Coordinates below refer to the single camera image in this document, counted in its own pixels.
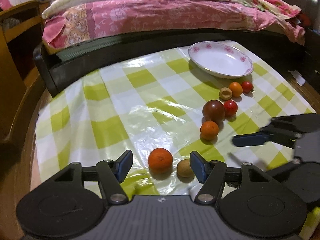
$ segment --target checkered tablecloth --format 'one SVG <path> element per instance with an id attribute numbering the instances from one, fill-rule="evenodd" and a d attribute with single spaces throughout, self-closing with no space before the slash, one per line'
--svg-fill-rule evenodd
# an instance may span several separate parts
<path id="1" fill-rule="evenodd" d="M 202 107 L 219 98 L 219 90 L 231 80 L 215 78 L 189 61 L 188 48 L 170 49 L 96 70 L 57 95 L 39 115 L 36 147 L 41 180 L 70 162 L 93 166 L 104 159 L 117 159 L 126 149 L 134 160 L 122 187 L 133 194 L 188 194 L 199 188 L 196 179 L 182 182 L 176 166 L 198 151 L 207 160 L 240 167 L 251 162 L 271 169 L 292 158 L 292 149 L 268 142 L 264 146 L 234 147 L 235 134 L 251 133 L 271 117 L 315 112 L 284 78 L 259 57 L 233 41 L 224 43 L 244 52 L 254 62 L 253 96 L 234 98 L 236 118 L 225 120 L 215 141 L 199 138 Z M 173 173 L 153 178 L 148 155 L 157 148 L 173 155 Z M 99 193 L 96 183 L 86 183 Z M 302 236 L 307 239 L 318 222 L 318 210 L 308 216 Z"/>

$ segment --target red cherry tomato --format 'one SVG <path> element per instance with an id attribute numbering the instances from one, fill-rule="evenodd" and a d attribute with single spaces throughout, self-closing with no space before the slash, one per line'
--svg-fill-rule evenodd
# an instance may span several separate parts
<path id="1" fill-rule="evenodd" d="M 243 92 L 246 93 L 246 94 L 248 94 L 248 93 L 253 91 L 253 85 L 251 84 L 250 81 L 243 81 L 241 83 L 241 86 L 242 86 Z"/>
<path id="2" fill-rule="evenodd" d="M 238 111 L 238 105 L 235 101 L 228 100 L 224 104 L 224 112 L 226 116 L 233 116 Z"/>

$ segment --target blanket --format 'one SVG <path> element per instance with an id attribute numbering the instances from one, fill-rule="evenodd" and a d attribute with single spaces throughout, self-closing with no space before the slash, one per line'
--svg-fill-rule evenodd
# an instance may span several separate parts
<path id="1" fill-rule="evenodd" d="M 43 13 L 44 41 L 63 49 L 122 33 L 192 28 L 260 31 L 275 25 L 304 43 L 304 28 L 287 19 L 300 8 L 281 0 L 56 0 Z"/>

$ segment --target orange cherry tomato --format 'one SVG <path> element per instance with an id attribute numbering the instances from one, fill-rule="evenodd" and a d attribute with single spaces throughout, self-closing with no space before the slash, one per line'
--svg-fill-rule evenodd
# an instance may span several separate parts
<path id="1" fill-rule="evenodd" d="M 242 86 L 238 82 L 232 82 L 229 85 L 229 88 L 232 91 L 232 96 L 233 97 L 237 98 L 237 97 L 241 96 L 241 94 L 242 94 Z"/>
<path id="2" fill-rule="evenodd" d="M 204 122 L 200 127 L 200 135 L 203 139 L 213 140 L 219 133 L 219 126 L 212 121 Z"/>

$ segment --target pink floral bedsheet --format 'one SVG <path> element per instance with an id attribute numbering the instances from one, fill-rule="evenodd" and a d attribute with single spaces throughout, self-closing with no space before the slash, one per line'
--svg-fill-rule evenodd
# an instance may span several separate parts
<path id="1" fill-rule="evenodd" d="M 122 33 L 218 28 L 259 31 L 279 26 L 290 41 L 303 43 L 304 28 L 269 11 L 212 0 L 104 0 L 68 8 L 46 21 L 43 39 L 62 49 Z"/>
<path id="2" fill-rule="evenodd" d="M 11 3 L 9 2 L 9 0 L 0 0 L 0 8 L 2 9 L 2 10 L 7 10 L 7 9 L 9 9 L 9 8 L 11 8 L 12 7 L 12 5 L 11 5 Z"/>

